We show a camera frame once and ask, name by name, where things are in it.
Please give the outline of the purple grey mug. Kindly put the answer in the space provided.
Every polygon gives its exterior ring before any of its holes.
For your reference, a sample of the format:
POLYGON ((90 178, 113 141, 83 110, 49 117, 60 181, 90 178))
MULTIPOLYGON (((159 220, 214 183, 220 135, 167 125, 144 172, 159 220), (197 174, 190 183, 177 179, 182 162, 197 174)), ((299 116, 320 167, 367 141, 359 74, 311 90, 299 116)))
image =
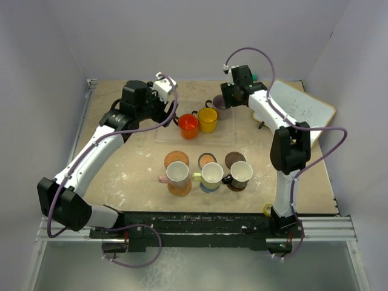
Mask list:
POLYGON ((216 95, 213 99, 208 99, 205 102, 205 106, 214 109, 218 114, 219 120, 229 119, 231 116, 232 109, 226 108, 223 95, 216 95))

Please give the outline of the yellow mug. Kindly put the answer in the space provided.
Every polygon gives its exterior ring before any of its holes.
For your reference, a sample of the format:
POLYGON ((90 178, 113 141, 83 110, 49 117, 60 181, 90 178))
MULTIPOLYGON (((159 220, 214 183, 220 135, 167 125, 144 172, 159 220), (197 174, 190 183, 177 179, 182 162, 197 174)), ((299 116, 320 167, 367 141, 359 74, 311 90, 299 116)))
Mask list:
POLYGON ((212 133, 216 129, 218 122, 218 114, 216 110, 204 107, 199 111, 194 110, 192 114, 198 118, 199 129, 203 133, 212 133))

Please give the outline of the woven rattan coaster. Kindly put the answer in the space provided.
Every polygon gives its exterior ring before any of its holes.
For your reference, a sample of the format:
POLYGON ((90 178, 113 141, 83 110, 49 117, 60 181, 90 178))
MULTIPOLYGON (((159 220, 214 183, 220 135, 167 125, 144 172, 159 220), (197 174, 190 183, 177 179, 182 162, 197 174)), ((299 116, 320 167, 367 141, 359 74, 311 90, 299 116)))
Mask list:
POLYGON ((182 151, 175 150, 166 155, 164 158, 164 167, 167 168, 171 163, 180 161, 189 166, 189 157, 182 151))
POLYGON ((184 187, 175 187, 171 184, 168 184, 167 188, 168 188, 168 191, 172 195, 178 196, 178 197, 183 197, 183 196, 186 196, 190 193, 190 191, 192 189, 192 182, 191 182, 191 180, 189 180, 188 183, 184 187))

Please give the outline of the dark wooden coaster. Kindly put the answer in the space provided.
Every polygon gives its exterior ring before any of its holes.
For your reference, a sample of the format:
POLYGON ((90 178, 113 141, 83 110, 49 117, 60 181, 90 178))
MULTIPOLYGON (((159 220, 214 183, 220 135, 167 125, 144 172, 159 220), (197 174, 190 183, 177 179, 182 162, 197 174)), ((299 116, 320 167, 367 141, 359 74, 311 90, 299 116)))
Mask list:
POLYGON ((246 161, 245 156, 240 153, 240 152, 230 152, 226 155, 225 159, 225 164, 227 168, 231 168, 231 166, 238 162, 238 161, 246 161))
POLYGON ((233 181, 231 183, 228 183, 227 187, 234 192, 240 192, 240 191, 243 191, 247 187, 247 183, 233 181))

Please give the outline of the pink mug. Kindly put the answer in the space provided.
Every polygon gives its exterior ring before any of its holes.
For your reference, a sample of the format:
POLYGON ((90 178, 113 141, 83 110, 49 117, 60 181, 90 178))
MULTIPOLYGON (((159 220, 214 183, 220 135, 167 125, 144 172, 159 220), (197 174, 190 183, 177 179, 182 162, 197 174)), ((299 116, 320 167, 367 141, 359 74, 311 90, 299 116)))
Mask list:
POLYGON ((175 161, 167 166, 166 174, 159 176, 158 181, 175 188, 183 188, 189 183, 189 167, 182 161, 175 161))

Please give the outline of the orange black rimmed coaster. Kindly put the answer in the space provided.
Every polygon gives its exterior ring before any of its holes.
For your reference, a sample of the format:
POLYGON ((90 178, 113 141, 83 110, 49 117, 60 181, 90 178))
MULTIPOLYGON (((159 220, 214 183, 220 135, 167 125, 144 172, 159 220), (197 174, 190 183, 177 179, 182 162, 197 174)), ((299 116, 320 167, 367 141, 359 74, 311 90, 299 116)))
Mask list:
POLYGON ((206 164, 211 162, 217 162, 215 156, 211 153, 203 153, 198 158, 198 167, 202 170, 206 164))

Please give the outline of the black mug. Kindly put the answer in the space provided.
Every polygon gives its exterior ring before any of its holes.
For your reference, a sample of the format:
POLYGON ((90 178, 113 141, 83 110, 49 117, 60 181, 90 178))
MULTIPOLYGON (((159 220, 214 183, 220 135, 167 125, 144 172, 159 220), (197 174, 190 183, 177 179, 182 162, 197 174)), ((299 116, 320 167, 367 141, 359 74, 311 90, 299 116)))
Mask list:
POLYGON ((230 173, 222 179, 222 183, 234 188, 243 188, 253 176, 253 169, 245 161, 237 161, 232 164, 230 173))

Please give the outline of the olive green mug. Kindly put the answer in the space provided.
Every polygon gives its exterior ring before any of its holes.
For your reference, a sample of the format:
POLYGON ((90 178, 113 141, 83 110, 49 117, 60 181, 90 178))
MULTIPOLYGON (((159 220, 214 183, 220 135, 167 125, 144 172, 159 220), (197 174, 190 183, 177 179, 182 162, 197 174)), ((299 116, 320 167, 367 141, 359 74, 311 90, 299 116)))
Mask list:
POLYGON ((208 189, 214 189, 221 185, 224 177, 224 171, 220 164, 211 162, 206 164, 201 172, 194 173, 192 178, 195 181, 202 182, 208 189))

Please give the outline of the blue smiley coaster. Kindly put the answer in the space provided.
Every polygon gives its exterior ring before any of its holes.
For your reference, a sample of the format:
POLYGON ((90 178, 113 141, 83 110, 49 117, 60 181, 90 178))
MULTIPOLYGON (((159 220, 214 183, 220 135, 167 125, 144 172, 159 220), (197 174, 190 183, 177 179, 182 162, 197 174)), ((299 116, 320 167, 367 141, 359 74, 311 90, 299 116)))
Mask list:
POLYGON ((219 187, 217 188, 214 188, 214 189, 208 189, 202 182, 199 184, 201 190, 205 193, 212 193, 212 192, 215 192, 219 189, 219 187))

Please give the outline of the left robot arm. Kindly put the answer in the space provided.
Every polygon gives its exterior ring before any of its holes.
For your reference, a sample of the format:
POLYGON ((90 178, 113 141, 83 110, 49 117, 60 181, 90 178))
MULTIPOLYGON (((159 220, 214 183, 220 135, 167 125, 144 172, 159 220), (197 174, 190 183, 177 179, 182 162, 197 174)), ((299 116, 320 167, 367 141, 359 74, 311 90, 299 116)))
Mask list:
POLYGON ((91 181, 106 161, 134 133, 142 130, 142 121, 155 122, 152 130, 167 127, 175 117, 178 101, 168 102, 170 94, 177 94, 177 83, 158 73, 155 82, 127 81, 121 98, 115 100, 99 122, 89 142, 73 161, 54 178, 43 178, 37 190, 42 214, 47 220, 47 234, 52 233, 52 222, 65 229, 79 231, 85 226, 103 228, 112 238, 124 233, 121 214, 109 206, 88 204, 85 195, 91 181))

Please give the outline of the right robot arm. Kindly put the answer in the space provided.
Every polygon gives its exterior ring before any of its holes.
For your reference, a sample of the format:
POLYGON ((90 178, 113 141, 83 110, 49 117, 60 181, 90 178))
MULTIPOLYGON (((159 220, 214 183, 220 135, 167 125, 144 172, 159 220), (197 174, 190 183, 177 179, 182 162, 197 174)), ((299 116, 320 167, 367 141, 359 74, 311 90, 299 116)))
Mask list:
POLYGON ((310 127, 306 122, 288 117, 270 96, 270 89, 253 81, 247 65, 225 65, 223 70, 227 75, 227 82, 221 84, 225 107, 249 107, 273 134, 270 161, 277 177, 269 228, 274 236, 284 237, 298 223, 295 193, 298 175, 311 158, 310 127))

